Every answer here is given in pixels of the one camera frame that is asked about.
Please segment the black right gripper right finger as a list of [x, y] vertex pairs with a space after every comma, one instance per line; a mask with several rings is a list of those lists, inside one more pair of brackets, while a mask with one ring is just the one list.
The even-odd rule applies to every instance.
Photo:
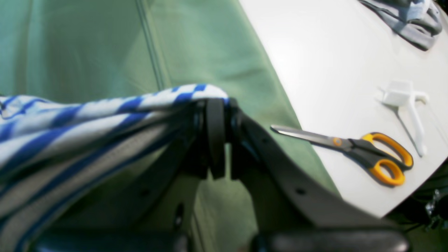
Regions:
[[385, 227], [308, 176], [235, 99], [227, 107], [232, 175], [251, 195], [259, 231]]

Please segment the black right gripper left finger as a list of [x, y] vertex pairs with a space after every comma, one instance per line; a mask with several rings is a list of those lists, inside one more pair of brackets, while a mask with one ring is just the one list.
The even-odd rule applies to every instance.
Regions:
[[199, 102], [192, 123], [169, 144], [157, 161], [115, 201], [117, 224], [133, 224], [165, 193], [182, 171], [205, 179], [225, 175], [225, 104], [221, 99]]

